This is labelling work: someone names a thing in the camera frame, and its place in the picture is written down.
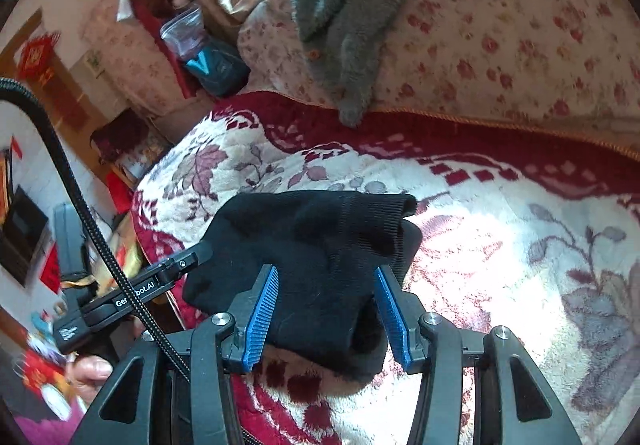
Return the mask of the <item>person's left hand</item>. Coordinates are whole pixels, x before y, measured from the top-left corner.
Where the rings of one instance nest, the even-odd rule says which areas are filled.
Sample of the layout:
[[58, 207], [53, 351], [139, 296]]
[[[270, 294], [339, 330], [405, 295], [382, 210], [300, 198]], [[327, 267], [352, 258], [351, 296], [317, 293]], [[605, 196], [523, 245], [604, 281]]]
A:
[[66, 378], [74, 387], [98, 387], [113, 372], [113, 366], [96, 355], [79, 356], [66, 365]]

